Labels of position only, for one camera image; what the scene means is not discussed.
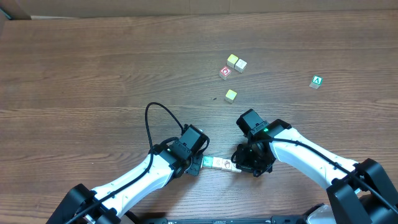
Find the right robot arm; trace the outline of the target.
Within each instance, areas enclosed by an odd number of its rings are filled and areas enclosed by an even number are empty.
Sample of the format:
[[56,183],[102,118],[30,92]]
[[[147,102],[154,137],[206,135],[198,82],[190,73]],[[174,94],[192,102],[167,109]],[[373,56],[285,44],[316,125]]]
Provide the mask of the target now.
[[309,210],[304,223],[397,223],[397,190],[375,160],[356,162],[338,156],[303,137],[289,123],[281,119],[268,123],[252,109],[236,124],[248,140],[231,157],[238,169],[259,177],[280,161],[326,190],[330,203]]

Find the acorn picture wooden block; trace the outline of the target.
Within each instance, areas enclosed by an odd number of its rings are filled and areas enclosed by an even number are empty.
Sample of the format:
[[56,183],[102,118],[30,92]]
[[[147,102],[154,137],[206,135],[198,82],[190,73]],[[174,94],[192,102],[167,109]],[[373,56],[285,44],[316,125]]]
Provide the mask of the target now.
[[232,162],[229,159],[222,159],[222,163],[221,163],[221,169],[222,170],[228,170],[228,171],[232,171]]

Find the animal picture wooden block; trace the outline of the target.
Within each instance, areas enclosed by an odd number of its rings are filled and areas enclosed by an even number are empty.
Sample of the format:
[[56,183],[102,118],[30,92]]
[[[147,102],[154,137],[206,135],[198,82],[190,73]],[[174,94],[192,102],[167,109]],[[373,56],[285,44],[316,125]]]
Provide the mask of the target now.
[[235,164],[235,163],[232,163],[232,164],[231,164],[231,171],[232,171],[232,172],[238,172],[238,173],[242,172],[241,169],[238,169],[238,168],[236,167],[236,164]]

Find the number two wooden block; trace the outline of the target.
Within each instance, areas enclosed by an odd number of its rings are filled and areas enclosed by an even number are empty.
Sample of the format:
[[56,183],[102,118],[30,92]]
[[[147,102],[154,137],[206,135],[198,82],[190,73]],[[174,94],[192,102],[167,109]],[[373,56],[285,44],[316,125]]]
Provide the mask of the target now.
[[213,157],[212,168],[222,169],[222,166],[223,166],[223,159],[220,157]]

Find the green framed wooden block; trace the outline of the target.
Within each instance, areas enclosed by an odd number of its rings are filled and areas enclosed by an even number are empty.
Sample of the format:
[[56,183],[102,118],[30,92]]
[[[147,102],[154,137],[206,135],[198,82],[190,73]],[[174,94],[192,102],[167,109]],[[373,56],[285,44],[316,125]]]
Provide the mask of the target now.
[[213,167],[213,157],[210,156],[204,156],[202,160],[202,167],[205,168],[212,168]]

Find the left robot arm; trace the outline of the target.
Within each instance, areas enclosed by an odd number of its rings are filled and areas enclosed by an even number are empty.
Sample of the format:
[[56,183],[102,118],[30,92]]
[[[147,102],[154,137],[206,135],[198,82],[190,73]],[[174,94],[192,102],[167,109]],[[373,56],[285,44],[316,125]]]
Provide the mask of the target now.
[[93,189],[72,188],[48,223],[120,223],[136,203],[184,173],[197,176],[210,139],[202,130],[185,125],[182,135],[153,145],[148,156],[116,180]]

